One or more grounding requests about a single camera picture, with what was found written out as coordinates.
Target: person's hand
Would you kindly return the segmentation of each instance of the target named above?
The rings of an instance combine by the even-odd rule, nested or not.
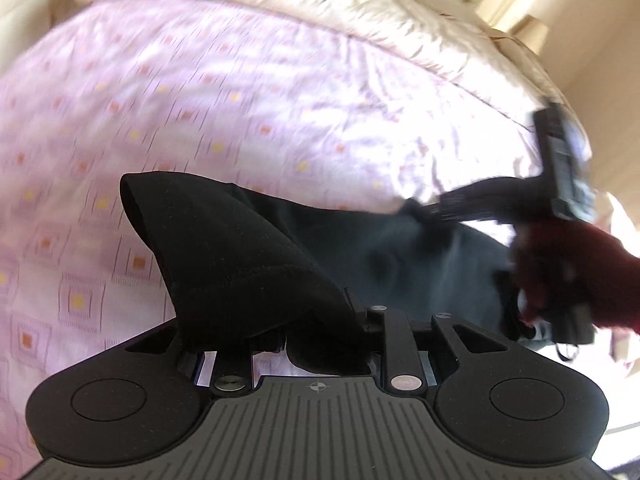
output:
[[[527,297],[525,322],[536,320],[546,304],[540,260],[560,258],[587,288],[597,326],[640,330],[640,260],[619,240],[591,224],[559,219],[520,226],[516,232],[513,255],[516,282]]]

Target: beige wall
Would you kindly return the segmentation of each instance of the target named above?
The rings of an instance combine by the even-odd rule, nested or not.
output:
[[[550,27],[541,59],[562,90],[617,33],[636,1],[534,1],[530,13]]]
[[[565,95],[593,147],[593,183],[640,225],[640,0]]]

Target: ribbed gray panel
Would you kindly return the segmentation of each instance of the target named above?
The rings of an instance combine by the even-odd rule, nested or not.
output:
[[[548,468],[492,463],[451,441],[417,399],[371,378],[265,378],[255,393],[215,403],[162,456],[118,468],[50,459],[29,480],[604,480],[590,460]]]

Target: pink bed sheet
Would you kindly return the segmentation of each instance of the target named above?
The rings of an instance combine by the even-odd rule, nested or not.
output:
[[[531,145],[465,91],[344,34],[219,0],[84,10],[0,78],[0,479],[38,459],[24,421],[37,384],[174,314],[123,216],[123,173],[393,212],[533,174]]]

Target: black garment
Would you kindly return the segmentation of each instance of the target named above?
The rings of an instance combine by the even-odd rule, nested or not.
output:
[[[410,208],[316,209],[183,173],[128,174],[120,192],[193,349],[283,326],[298,366],[362,370],[362,330],[345,287],[362,305],[396,307],[410,319],[450,312],[519,335],[495,283],[507,249],[466,226],[421,224]]]

